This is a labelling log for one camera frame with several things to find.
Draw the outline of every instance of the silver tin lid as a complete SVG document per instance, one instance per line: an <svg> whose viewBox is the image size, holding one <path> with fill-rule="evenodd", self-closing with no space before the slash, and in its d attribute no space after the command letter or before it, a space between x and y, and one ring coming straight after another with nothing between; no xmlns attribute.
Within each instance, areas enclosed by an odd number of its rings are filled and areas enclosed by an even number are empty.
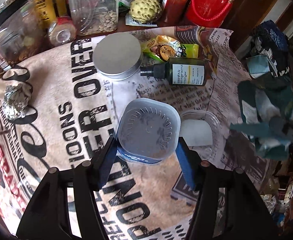
<svg viewBox="0 0 293 240"><path fill-rule="evenodd" d="M116 81L136 73L141 66L142 58L140 43L130 33L114 33L106 36L97 44L93 52L96 69Z"/></svg>

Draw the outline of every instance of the jar of seeds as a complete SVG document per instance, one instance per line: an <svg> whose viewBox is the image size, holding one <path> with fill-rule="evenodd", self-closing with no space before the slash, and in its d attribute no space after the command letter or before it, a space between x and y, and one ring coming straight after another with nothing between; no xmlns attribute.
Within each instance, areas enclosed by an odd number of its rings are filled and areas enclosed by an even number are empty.
<svg viewBox="0 0 293 240"><path fill-rule="evenodd" d="M119 0L68 0L78 35L112 32L117 28Z"/></svg>

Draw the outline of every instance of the white food item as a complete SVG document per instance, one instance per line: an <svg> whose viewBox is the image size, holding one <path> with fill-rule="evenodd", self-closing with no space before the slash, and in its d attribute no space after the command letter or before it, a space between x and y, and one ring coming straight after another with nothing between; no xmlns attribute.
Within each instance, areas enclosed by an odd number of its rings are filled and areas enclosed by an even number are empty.
<svg viewBox="0 0 293 240"><path fill-rule="evenodd" d="M179 136L184 138L189 147L213 144L212 129L204 120L183 120Z"/></svg>

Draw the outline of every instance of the glass jar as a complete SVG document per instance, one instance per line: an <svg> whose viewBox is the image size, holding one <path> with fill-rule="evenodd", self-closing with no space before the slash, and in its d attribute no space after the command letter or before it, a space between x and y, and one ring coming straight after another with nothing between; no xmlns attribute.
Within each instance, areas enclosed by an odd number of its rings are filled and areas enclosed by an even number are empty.
<svg viewBox="0 0 293 240"><path fill-rule="evenodd" d="M78 35L112 32L117 28L119 0L68 0Z"/></svg>
<svg viewBox="0 0 293 240"><path fill-rule="evenodd" d="M160 22L174 25L179 22L179 19L184 12L186 2L188 0L163 0L163 13Z"/></svg>
<svg viewBox="0 0 293 240"><path fill-rule="evenodd" d="M0 67L3 70L42 52L45 44L45 32L33 1L16 0L0 14Z"/></svg>

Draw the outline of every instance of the custard apple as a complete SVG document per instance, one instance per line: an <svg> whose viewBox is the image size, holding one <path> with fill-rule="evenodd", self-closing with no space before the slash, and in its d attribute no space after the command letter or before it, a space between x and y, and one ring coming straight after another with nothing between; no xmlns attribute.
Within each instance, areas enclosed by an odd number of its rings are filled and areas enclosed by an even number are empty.
<svg viewBox="0 0 293 240"><path fill-rule="evenodd" d="M130 15L140 23L153 22L161 13L158 0L133 0L130 6Z"/></svg>

